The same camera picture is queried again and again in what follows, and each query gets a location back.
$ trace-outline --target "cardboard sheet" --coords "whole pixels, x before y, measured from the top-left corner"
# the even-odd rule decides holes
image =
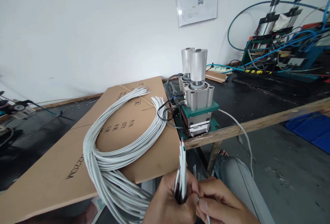
[[[206,78],[209,80],[213,80],[213,81],[222,83],[222,82],[226,81],[227,75],[209,70],[206,72]]]
[[[152,93],[132,99],[115,112],[103,126],[96,144],[101,151],[113,151],[141,136],[156,115],[151,96],[166,98],[160,76],[108,88],[70,131],[0,195],[0,223],[16,223],[96,196],[82,155],[83,139],[110,105],[139,86],[147,86]],[[156,178],[178,168],[178,151],[177,131],[167,125],[157,142],[121,171],[135,183]]]

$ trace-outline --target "machine in background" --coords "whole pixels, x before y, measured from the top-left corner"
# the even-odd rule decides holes
[[[270,12],[265,18],[260,19],[255,36],[250,37],[250,40],[246,44],[246,49],[250,51],[244,52],[242,58],[243,64],[250,63],[252,60],[275,50],[278,48],[276,46],[280,47],[285,42],[288,42],[287,38],[289,38],[290,35],[307,30],[317,32],[329,27],[329,25],[322,27],[323,23],[313,23],[299,27],[300,30],[296,30],[292,33],[293,30],[296,29],[294,28],[294,22],[302,11],[302,9],[298,7],[301,0],[295,0],[294,2],[296,4],[294,4],[289,12],[283,14],[290,18],[287,26],[274,31],[274,25],[280,15],[275,14],[275,8],[279,1],[280,0],[272,0]],[[298,35],[295,38],[301,38],[305,34]],[[318,75],[324,74],[324,69],[330,66],[329,36],[330,32],[325,32],[319,36],[316,41],[309,41],[306,39],[305,41],[294,44],[294,46],[288,46],[283,50],[272,53],[268,57],[250,64],[247,69],[274,71],[275,67],[278,67],[279,71],[284,70],[284,72],[276,73],[277,76],[303,82],[315,81],[320,78]]]
[[[218,123],[212,112],[219,105],[213,100],[214,86],[205,82],[207,49],[186,48],[181,55],[184,73],[178,74],[179,91],[169,83],[172,89],[169,99],[172,113],[177,114],[179,132],[194,137],[216,129]]]

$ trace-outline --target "black cable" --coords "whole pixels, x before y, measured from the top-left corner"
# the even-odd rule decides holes
[[[232,61],[238,61],[238,62],[241,64],[241,61],[234,59],[234,60],[231,60],[231,61],[230,61],[230,63],[228,64],[228,66],[231,66],[231,62],[232,62]]]
[[[163,120],[163,121],[166,121],[165,119],[163,119],[163,118],[161,118],[160,116],[159,116],[159,110],[164,106],[164,105],[166,105],[167,103],[169,102],[169,100],[167,100],[164,104],[162,104],[161,105],[161,107],[159,107],[159,109],[157,110],[157,116],[161,119],[161,120]]]
[[[244,82],[242,81],[242,78],[253,78],[253,79],[257,79],[257,80],[264,80],[264,81],[271,81],[271,83],[275,83],[277,84],[279,87],[285,87],[285,86],[289,86],[292,87],[292,89],[295,90],[301,90],[300,92],[302,92],[302,94],[296,94],[293,93],[293,91],[283,91],[283,90],[278,90],[276,88],[272,88],[272,87],[263,87],[263,86],[256,86],[256,85],[252,85],[250,83]],[[265,89],[280,95],[290,95],[290,96],[296,96],[296,97],[309,97],[310,96],[310,90],[305,87],[305,86],[299,86],[298,84],[289,84],[288,82],[283,82],[281,81],[283,80],[282,78],[276,78],[276,77],[264,77],[264,76],[260,76],[260,75],[253,75],[253,74],[244,74],[243,76],[236,76],[232,79],[233,83],[238,83],[238,84],[242,84],[242,85],[246,85],[249,87],[254,87],[254,88],[260,88],[260,89]]]
[[[165,117],[165,112],[167,111],[167,110],[170,110],[171,108],[166,108],[164,111],[163,111],[163,117]],[[163,119],[163,120],[165,120],[170,126],[172,126],[173,128],[177,128],[177,129],[182,129],[182,127],[179,127],[179,126],[175,126],[175,125],[173,125],[173,124],[171,124],[170,122],[169,122],[169,120],[167,120],[167,119]]]

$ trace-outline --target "electrical cable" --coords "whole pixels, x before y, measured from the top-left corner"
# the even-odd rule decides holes
[[[323,25],[322,25],[322,29],[324,29],[326,27],[327,12],[328,12],[329,6],[330,6],[330,0],[328,0],[328,3],[327,3],[326,8],[325,8],[325,12],[323,14],[323,19],[322,19]]]
[[[180,166],[178,169],[178,173],[176,174],[174,195],[176,197],[177,202],[181,204],[185,201],[187,191],[186,148],[185,143],[183,141],[183,137],[181,137],[179,146],[179,158]]]
[[[170,110],[171,108],[166,108],[165,110],[163,110],[163,117],[165,117],[165,112],[167,114],[167,110]],[[182,129],[183,127],[179,127],[179,126],[175,126],[173,124],[171,124],[167,119],[165,119],[166,123],[168,123],[168,125],[172,126],[173,128],[177,128],[177,129]]]
[[[248,134],[245,132],[245,129],[242,127],[242,125],[232,115],[230,115],[229,113],[227,113],[223,110],[220,110],[220,109],[218,109],[218,111],[221,111],[222,113],[231,117],[235,121],[235,123],[237,123],[238,127],[241,128],[241,130],[243,131],[243,133],[247,139],[247,146],[249,147],[249,151],[250,151],[250,169],[251,169],[252,178],[254,179],[254,173],[253,173],[253,167],[252,167],[253,166],[253,164],[252,164],[253,156],[252,156],[252,150],[251,150],[251,145],[250,145],[250,140],[249,140]]]
[[[166,122],[156,115],[149,128],[136,141],[124,148],[101,152],[95,142],[108,118],[132,98],[150,93],[145,87],[136,88],[111,105],[90,127],[83,143],[83,153],[87,170],[95,188],[109,208],[114,218],[120,223],[141,223],[152,196],[130,182],[119,171],[140,158],[158,139]],[[165,102],[162,98],[151,97],[156,110],[160,106],[162,113]]]
[[[248,53],[248,55],[249,55],[249,57],[250,57],[250,59],[251,59],[251,61],[253,61],[253,59],[252,59],[252,56],[251,56],[251,53],[250,53],[250,50],[248,49],[247,50],[247,53]],[[265,67],[263,66],[263,69],[260,69],[260,68],[258,68],[256,65],[255,65],[255,63],[253,63],[253,66],[256,68],[256,69],[258,69],[258,70],[264,70],[265,69]]]
[[[232,62],[232,61],[238,61],[238,62],[241,64],[241,61],[239,61],[239,60],[237,60],[237,59],[233,59],[233,60],[231,60],[230,63],[228,64],[229,66],[231,66],[231,62]]]
[[[162,117],[159,116],[159,111],[160,111],[160,109],[161,109],[162,107],[164,107],[168,102],[169,102],[169,100],[167,100],[167,101],[166,101],[163,105],[161,105],[161,106],[158,108],[158,110],[157,110],[157,116],[158,116],[161,120],[163,120],[163,121],[165,121],[165,119],[163,119]]]
[[[299,24],[299,26],[301,27],[301,25],[305,22],[305,20],[313,13],[313,12],[315,12],[315,11],[317,11],[317,10],[320,10],[320,9],[323,9],[323,8],[325,8],[326,6],[323,6],[323,7],[320,7],[320,8],[317,8],[317,9],[314,9],[313,11],[311,11],[303,20],[302,20],[302,22],[300,22],[300,24]]]
[[[243,12],[245,12],[245,11],[248,10],[249,8],[252,8],[252,7],[254,7],[254,6],[261,5],[261,4],[264,4],[264,3],[270,3],[270,2],[272,2],[272,1],[258,2],[258,3],[256,3],[256,4],[253,4],[253,5],[251,5],[251,6],[247,7],[247,8],[245,8],[245,9],[242,10],[238,15],[236,15],[236,17],[235,17],[235,18],[232,20],[232,22],[230,23],[229,28],[228,28],[228,32],[227,32],[227,40],[228,40],[228,43],[230,44],[231,47],[233,47],[234,49],[236,49],[236,50],[238,50],[238,51],[246,51],[245,49],[239,49],[239,48],[233,46],[232,43],[230,42],[230,39],[229,39],[230,28],[231,28],[231,26],[233,25],[234,21],[237,19],[237,17],[240,16]],[[297,4],[297,3],[295,3],[295,2],[290,2],[290,1],[279,1],[279,2],[280,2],[280,3]],[[324,12],[323,9],[318,8],[318,7],[315,7],[315,6],[312,6],[312,5],[308,5],[308,4],[304,4],[304,3],[298,3],[298,5],[300,5],[300,6],[305,6],[305,7],[308,7],[308,8],[317,9],[317,10],[319,10],[319,11],[323,11],[323,12]],[[255,50],[251,50],[251,51],[262,51],[262,50],[264,50],[264,49],[255,49]]]
[[[305,33],[305,32],[310,32],[310,33],[312,33],[312,35],[310,35],[310,36],[305,36],[305,37],[303,37],[303,38],[299,38],[299,39],[296,39],[296,40],[292,41],[293,38],[294,38],[295,36],[299,35],[300,33]],[[272,54],[272,53],[274,53],[274,52],[276,52],[276,51],[279,51],[279,50],[281,50],[281,49],[283,49],[283,48],[285,48],[285,47],[287,47],[287,46],[289,46],[289,45],[290,45],[290,46],[297,47],[297,45],[295,45],[295,44],[293,44],[293,43],[297,43],[297,42],[303,41],[303,40],[305,40],[305,39],[307,39],[307,38],[315,37],[316,35],[320,35],[320,34],[321,34],[321,33],[319,33],[319,32],[314,32],[314,31],[311,31],[311,30],[303,30],[303,31],[301,31],[301,32],[299,32],[299,33],[297,33],[297,34],[295,34],[295,35],[290,39],[290,41],[289,41],[286,45],[284,45],[284,46],[282,46],[282,47],[280,47],[280,48],[277,48],[277,49],[275,49],[275,50],[273,50],[273,51],[271,51],[271,52],[269,52],[269,53],[267,53],[267,54],[265,54],[265,55],[263,55],[263,56],[261,56],[261,57],[255,59],[255,60],[253,60],[253,61],[251,61],[251,62],[249,62],[249,63],[246,63],[246,64],[244,64],[243,66],[240,66],[240,67],[238,67],[238,68],[236,68],[236,69],[233,69],[233,70],[227,71],[226,73],[232,72],[232,71],[237,70],[237,69],[240,69],[240,68],[242,68],[242,67],[244,67],[244,66],[246,66],[246,65],[249,65],[249,64],[251,64],[251,63],[254,63],[255,61],[258,61],[259,59],[264,58],[264,57],[266,57],[266,56],[268,56],[268,55],[270,55],[270,54]]]

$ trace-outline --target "person's leg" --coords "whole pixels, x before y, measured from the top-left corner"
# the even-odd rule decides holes
[[[214,171],[262,224],[275,224],[250,170],[240,159],[219,154]]]

